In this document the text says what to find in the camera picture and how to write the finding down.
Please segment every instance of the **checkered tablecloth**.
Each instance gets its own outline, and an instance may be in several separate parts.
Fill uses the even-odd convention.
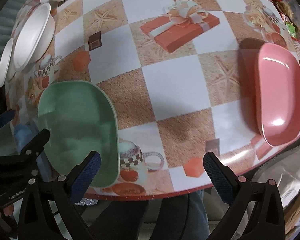
[[[58,67],[50,78],[98,85],[114,104],[119,137],[140,147],[142,153],[159,153],[164,160],[157,171],[145,172],[142,183],[135,182],[144,191],[139,187],[124,191],[124,185],[90,188],[88,197],[142,199],[188,192],[211,183],[196,164],[206,151],[214,151],[239,174],[283,148],[267,147],[257,132],[253,67],[267,36],[244,18],[249,8],[270,9],[287,48],[296,55],[274,5],[270,0],[194,0],[220,23],[168,53],[140,27],[162,16],[163,8],[176,1],[66,0],[52,6],[56,30],[42,59],[50,54],[62,60],[55,63]],[[17,19],[14,38],[26,14],[37,5],[33,0],[27,3]],[[90,50],[89,37],[98,32],[102,45]],[[8,105],[19,107],[12,129],[36,118],[42,93],[36,71],[42,59],[27,66],[27,72],[17,73],[6,86]],[[147,167],[158,165],[158,160],[144,158]],[[116,184],[124,183],[122,177]]]
[[[76,205],[78,206],[93,206],[95,204],[98,203],[98,200],[97,199],[88,199],[88,198],[83,198],[80,202],[78,203],[75,203]]]

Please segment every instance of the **person's leg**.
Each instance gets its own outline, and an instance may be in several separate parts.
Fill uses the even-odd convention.
[[[203,191],[162,200],[150,240],[205,240],[209,236]]]
[[[150,201],[112,201],[89,227],[95,239],[137,240]]]

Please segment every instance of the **starfish print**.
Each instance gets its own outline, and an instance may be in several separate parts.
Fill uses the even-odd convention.
[[[70,10],[70,9],[65,9],[65,15],[63,16],[63,18],[65,19],[65,22],[72,16],[76,16],[78,15],[76,12]]]
[[[146,42],[144,42],[143,44],[141,44],[141,46],[143,47],[143,46],[152,46],[152,45],[155,45],[156,46],[156,54],[157,54],[157,57],[162,57],[162,54],[163,54],[163,48],[161,47],[161,46],[159,46],[156,42],[155,42],[155,40],[153,40],[153,39],[149,39],[149,40],[147,40]]]
[[[216,63],[219,67],[219,69],[221,70],[221,76],[218,77],[217,79],[215,79],[214,81],[212,81],[211,85],[218,85],[221,83],[225,83],[226,84],[226,91],[225,91],[225,96],[228,95],[229,90],[230,90],[230,84],[234,84],[234,85],[240,85],[239,81],[237,80],[236,76],[235,76],[235,66],[232,65],[230,67],[229,70],[227,70],[227,68],[224,66],[223,62],[221,61],[221,59],[217,56],[215,56],[215,60]]]
[[[115,21],[117,20],[117,17],[113,16],[113,15],[109,15],[109,13],[113,10],[112,9],[108,9],[106,11],[101,11],[101,10],[96,10],[94,11],[94,15],[95,15],[95,18],[96,18],[96,21],[92,22],[88,28],[90,28],[94,23],[99,23],[98,24],[98,28],[96,30],[96,32],[99,32],[103,23],[106,22],[106,21]]]

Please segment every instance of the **blue cloth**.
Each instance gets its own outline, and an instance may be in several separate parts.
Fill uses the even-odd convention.
[[[209,225],[203,191],[162,200],[150,240],[205,240]],[[138,239],[150,201],[112,201],[89,227],[96,239]]]
[[[24,146],[30,142],[34,136],[39,133],[39,130],[34,122],[29,122],[27,124],[18,124],[14,128],[14,139],[17,147],[17,152],[20,154]],[[40,175],[43,181],[51,180],[51,168],[49,165],[48,158],[43,151],[36,159]]]

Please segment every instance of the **table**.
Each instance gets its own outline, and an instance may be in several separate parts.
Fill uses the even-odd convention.
[[[20,10],[16,40],[39,0]],[[52,82],[85,80],[118,116],[120,174],[85,197],[145,200],[211,186],[213,151],[242,174],[282,150],[255,120],[253,67],[264,42],[296,52],[270,0],[66,0],[53,4],[54,38],[43,57],[6,83],[11,128],[36,123]]]

